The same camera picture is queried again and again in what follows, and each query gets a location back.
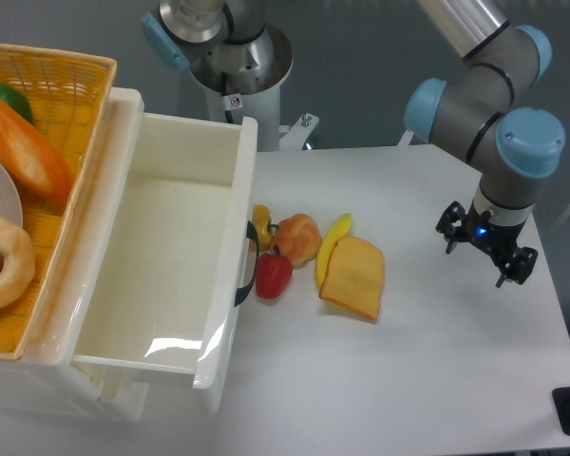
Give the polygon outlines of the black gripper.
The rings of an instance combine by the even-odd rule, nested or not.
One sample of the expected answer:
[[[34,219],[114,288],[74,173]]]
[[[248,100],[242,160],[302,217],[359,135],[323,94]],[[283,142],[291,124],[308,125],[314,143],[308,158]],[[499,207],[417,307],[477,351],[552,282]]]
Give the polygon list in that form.
[[[538,251],[530,247],[518,247],[517,239],[524,222],[513,226],[501,226],[490,221],[487,212],[479,215],[470,209],[465,216],[465,208],[453,201],[442,213],[436,224],[436,231],[446,242],[446,254],[465,241],[465,229],[470,243],[487,254],[500,275],[495,286],[501,288],[505,282],[523,285],[532,275]]]

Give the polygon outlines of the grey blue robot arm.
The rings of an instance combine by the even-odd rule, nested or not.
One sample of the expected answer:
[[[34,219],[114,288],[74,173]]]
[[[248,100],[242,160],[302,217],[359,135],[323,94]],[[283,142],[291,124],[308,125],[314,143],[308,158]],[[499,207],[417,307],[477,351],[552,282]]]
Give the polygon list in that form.
[[[551,113],[515,103],[550,66],[550,41],[537,28],[511,25],[492,1],[419,6],[466,71],[454,83],[422,82],[408,101],[404,124],[481,174],[469,207],[452,202],[436,230],[449,251],[469,243],[488,255],[499,284],[524,284],[538,253],[517,239],[559,165],[566,136]]]

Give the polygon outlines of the robot base and pedestal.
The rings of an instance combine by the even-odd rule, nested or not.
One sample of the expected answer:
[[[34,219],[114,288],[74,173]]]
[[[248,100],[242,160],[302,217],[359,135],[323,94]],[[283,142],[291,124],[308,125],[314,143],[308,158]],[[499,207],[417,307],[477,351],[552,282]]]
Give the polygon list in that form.
[[[203,90],[213,122],[257,122],[262,152],[310,149],[317,116],[281,121],[281,87],[293,67],[287,36],[265,18],[263,1],[161,1],[142,18],[142,33],[169,68]]]

